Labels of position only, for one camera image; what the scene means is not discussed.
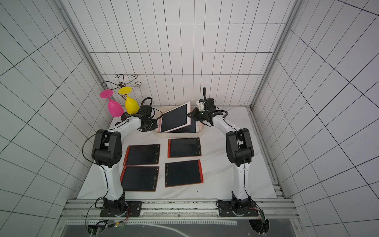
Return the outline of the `yellow plastic wine glass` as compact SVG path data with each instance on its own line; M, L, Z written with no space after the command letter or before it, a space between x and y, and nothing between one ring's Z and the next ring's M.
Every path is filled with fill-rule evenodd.
M136 114L140 109L140 106L137 103L137 101L129 96L129 93L131 92L132 92L131 87L122 87L118 90L118 94L121 95L125 99L124 105L129 115Z

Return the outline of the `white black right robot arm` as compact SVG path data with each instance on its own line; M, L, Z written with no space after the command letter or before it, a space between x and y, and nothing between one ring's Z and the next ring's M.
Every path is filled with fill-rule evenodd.
M248 191L248 172L254 149L250 132L227 120L228 112L219 110L213 98L203 98L196 102L197 107L188 117L198 122L208 122L208 126L218 128L226 138L226 154L234 165L235 186L232 190L231 206L236 216L241 216L253 208L253 200Z

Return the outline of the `aluminium mounting rail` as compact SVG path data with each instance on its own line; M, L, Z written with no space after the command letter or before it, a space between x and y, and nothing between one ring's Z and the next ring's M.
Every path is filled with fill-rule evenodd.
M61 218L78 220L186 220L186 219L298 219L291 199L256 199L253 207L233 211L229 201L216 199L145 199L127 201L121 214L104 211L103 201L92 199L67 201Z

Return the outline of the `cream plastic storage box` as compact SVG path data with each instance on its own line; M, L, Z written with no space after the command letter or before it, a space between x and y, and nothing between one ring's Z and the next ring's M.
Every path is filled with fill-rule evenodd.
M165 113L166 111L174 109L175 107L176 106L161 106L156 109ZM195 106L190 107L190 111L194 109L195 109ZM201 137L204 134L205 126L201 124L200 122L196 122L195 133L172 133L172 132L160 133L158 131L159 131L159 127L154 130L154 133L157 137L160 137L160 138L193 138L193 137Z

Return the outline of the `red writing tablet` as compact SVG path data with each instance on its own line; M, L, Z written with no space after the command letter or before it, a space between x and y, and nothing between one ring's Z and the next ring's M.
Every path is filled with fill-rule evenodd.
M160 144L128 146L124 166L157 165L159 163Z
M200 138L176 138L168 140L168 158L200 157Z
M155 192L158 166L125 166L121 173L121 186L128 192Z
M165 187L177 187L203 183L200 160L165 164Z

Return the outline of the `pink white writing tablet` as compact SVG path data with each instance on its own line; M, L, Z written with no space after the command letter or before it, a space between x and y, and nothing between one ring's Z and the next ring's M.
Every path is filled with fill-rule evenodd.
M191 119L188 117L189 112L190 102L164 112L159 120L158 132L172 132L190 125Z

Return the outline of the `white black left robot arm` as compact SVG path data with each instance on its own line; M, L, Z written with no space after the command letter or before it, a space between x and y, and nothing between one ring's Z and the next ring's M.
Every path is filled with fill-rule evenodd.
M121 116L121 122L109 129L100 129L95 134L91 155L104 173L103 180L107 188L103 197L104 206L118 215L127 210L118 168L123 153L122 140L135 130L147 132L156 129L158 123L153 118L152 111L151 105L141 105L137 113L129 115L125 112Z

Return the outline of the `pink plastic wine glass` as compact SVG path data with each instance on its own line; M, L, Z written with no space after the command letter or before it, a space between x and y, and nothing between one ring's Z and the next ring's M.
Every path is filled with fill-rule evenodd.
M114 91L108 89L108 90L102 91L99 96L103 99L108 99L107 108L108 108L109 113L111 114L112 117L118 118L118 117L121 117L121 115L124 113L124 110L118 102L111 99L113 94L114 94Z

